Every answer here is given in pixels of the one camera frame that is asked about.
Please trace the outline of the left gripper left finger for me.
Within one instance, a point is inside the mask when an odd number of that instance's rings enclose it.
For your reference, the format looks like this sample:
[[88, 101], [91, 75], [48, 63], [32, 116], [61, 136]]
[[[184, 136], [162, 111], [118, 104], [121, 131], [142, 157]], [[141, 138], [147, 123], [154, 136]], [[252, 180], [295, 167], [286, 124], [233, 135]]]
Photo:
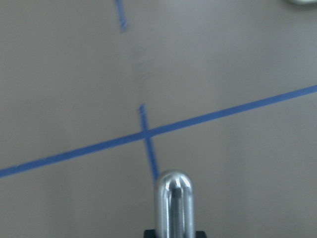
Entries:
[[144, 238], [156, 238], [155, 230], [145, 230]]

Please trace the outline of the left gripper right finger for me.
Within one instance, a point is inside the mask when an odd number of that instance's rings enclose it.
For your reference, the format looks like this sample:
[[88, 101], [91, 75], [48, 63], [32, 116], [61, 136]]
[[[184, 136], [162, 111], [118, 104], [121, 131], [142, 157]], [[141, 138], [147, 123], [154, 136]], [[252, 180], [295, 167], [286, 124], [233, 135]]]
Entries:
[[196, 231], [196, 238], [207, 238], [205, 231]]

